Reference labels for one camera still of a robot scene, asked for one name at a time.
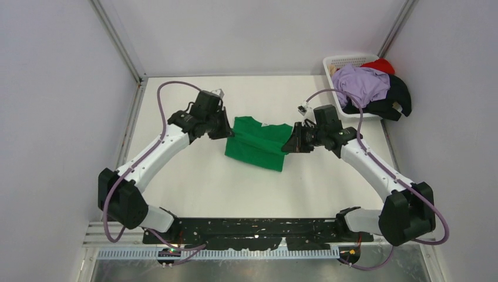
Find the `green t shirt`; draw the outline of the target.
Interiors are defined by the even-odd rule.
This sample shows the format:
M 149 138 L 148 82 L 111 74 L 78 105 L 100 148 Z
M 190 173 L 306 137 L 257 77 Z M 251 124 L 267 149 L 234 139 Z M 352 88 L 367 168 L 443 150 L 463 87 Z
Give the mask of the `green t shirt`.
M 286 153 L 283 145 L 291 136 L 288 124 L 268 125 L 251 116 L 234 118 L 234 136 L 226 142 L 225 156 L 240 162 L 281 172 Z

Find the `black t shirt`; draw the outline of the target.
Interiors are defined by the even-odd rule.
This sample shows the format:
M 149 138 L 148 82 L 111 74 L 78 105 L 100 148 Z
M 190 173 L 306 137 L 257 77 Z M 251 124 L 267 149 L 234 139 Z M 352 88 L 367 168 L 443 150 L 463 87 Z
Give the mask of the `black t shirt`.
M 412 113 L 412 100 L 406 83 L 395 75 L 389 74 L 391 87 L 386 98 L 370 102 L 363 108 L 364 113 L 371 113 L 383 119 L 398 121 L 402 115 Z

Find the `lilac t shirt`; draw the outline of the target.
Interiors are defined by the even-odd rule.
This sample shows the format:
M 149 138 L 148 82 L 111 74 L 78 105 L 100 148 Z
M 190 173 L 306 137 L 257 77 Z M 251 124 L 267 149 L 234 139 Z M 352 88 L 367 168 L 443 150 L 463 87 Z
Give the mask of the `lilac t shirt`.
M 336 71 L 331 79 L 334 88 L 341 91 L 337 92 L 337 98 L 342 108 L 350 101 L 342 92 L 350 93 L 361 108 L 365 108 L 370 102 L 384 100 L 391 87 L 387 73 L 351 64 Z

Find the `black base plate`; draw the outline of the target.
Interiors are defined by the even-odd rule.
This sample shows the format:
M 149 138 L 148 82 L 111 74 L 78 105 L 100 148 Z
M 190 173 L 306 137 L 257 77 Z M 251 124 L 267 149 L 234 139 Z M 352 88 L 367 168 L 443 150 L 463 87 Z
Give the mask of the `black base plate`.
M 205 245 L 206 250 L 275 250 L 285 242 L 290 250 L 325 250 L 331 243 L 372 242 L 369 233 L 345 231 L 334 218 L 244 219 L 176 218 L 165 233 L 146 231 L 144 244 Z

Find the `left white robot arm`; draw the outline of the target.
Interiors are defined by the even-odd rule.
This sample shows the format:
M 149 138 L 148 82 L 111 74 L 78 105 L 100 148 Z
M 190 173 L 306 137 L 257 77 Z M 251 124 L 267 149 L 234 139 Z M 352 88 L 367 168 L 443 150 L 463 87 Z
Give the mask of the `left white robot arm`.
M 179 110 L 136 157 L 116 170 L 104 169 L 98 177 L 99 208 L 127 229 L 157 231 L 166 243 L 174 243 L 180 228 L 167 210 L 146 203 L 142 194 L 155 175 L 177 153 L 203 135 L 212 140 L 234 136 L 223 105 L 224 92 L 202 90 L 187 110 Z

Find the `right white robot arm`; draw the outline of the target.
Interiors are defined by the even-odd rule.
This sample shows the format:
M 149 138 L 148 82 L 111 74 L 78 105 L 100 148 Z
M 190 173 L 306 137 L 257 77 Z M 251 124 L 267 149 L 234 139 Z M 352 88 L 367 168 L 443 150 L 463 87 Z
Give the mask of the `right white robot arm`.
M 396 172 L 371 150 L 357 128 L 343 127 L 334 106 L 313 109 L 303 103 L 298 111 L 304 120 L 294 124 L 281 150 L 311 153 L 316 147 L 324 147 L 353 167 L 383 202 L 380 210 L 350 207 L 338 212 L 335 233 L 339 239 L 350 241 L 364 232 L 400 246 L 434 231 L 433 190 L 427 183 L 415 183 Z

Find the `red t shirt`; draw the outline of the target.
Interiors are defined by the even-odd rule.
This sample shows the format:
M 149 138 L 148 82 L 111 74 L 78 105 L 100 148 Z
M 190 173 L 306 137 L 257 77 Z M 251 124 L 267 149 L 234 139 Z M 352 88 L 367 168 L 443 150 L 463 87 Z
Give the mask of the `red t shirt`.
M 386 73 L 388 75 L 394 75 L 396 73 L 395 69 L 391 65 L 391 63 L 384 58 L 379 58 L 375 61 L 367 62 L 367 63 L 361 65 L 361 67 L 380 71 L 380 72 Z

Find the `white plastic laundry basket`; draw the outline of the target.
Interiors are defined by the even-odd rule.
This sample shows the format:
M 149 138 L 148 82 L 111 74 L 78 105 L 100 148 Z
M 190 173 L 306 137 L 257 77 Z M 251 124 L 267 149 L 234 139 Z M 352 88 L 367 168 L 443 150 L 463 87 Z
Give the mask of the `white plastic laundry basket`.
M 330 73 L 329 67 L 331 65 L 335 66 L 337 69 L 343 68 L 345 65 L 351 64 L 353 66 L 359 67 L 365 63 L 373 62 L 379 59 L 378 56 L 368 53 L 352 53 L 347 55 L 334 55 L 325 57 L 322 60 L 323 69 L 325 72 L 325 77 L 327 79 L 327 86 L 334 88 L 332 82 L 332 74 Z M 329 101 L 336 107 L 339 118 L 342 121 L 358 121 L 360 118 L 359 113 L 347 114 L 345 113 L 339 105 L 339 100 L 335 92 L 327 94 Z

